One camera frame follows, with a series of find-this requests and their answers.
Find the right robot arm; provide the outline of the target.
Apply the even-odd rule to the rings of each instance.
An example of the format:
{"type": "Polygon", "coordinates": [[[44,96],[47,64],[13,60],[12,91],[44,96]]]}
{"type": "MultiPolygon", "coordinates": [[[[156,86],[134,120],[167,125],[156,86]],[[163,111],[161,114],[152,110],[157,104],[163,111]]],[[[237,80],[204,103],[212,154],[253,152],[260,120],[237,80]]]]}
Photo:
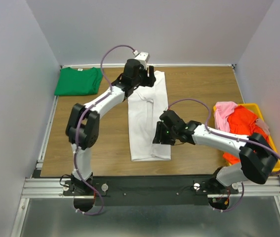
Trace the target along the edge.
{"type": "Polygon", "coordinates": [[[209,146],[240,159],[236,164],[216,169],[200,185],[201,190],[216,194],[234,183],[247,180],[265,184],[279,160],[277,153],[259,133],[250,136],[231,134],[198,121],[184,122],[173,110],[166,110],[157,122],[153,143],[173,146],[176,141],[209,146]]]}

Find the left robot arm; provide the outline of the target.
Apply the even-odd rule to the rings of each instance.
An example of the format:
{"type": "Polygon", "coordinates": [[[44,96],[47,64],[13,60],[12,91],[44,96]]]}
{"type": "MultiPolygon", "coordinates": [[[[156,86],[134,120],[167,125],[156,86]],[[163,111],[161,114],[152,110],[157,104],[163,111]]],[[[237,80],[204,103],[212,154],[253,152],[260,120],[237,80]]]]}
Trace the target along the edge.
{"type": "Polygon", "coordinates": [[[75,104],[72,108],[66,135],[74,154],[72,175],[77,179],[74,189],[80,195],[91,190],[91,147],[99,136],[100,119],[114,106],[125,101],[138,87],[153,87],[156,78],[154,67],[148,66],[148,58],[140,53],[134,59],[128,59],[123,72],[108,89],[93,101],[84,105],[75,104]]]}

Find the white t-shirt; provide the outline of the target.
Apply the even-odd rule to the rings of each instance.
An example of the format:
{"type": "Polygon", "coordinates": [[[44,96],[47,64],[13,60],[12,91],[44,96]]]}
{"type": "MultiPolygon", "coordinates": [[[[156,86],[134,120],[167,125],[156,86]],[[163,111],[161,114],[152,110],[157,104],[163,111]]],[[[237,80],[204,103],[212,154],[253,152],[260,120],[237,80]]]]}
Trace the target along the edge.
{"type": "Polygon", "coordinates": [[[171,160],[169,145],[154,144],[157,122],[168,107],[165,72],[154,72],[153,87],[138,87],[128,98],[128,132],[132,161],[171,160]]]}

